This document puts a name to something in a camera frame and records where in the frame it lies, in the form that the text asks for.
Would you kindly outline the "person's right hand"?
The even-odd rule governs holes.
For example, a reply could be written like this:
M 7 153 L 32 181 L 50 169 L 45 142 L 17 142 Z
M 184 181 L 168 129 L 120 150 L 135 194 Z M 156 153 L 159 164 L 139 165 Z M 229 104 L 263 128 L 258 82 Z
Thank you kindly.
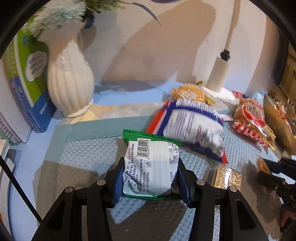
M 290 210 L 282 209 L 280 215 L 280 226 L 283 227 L 289 218 L 296 220 L 296 213 Z

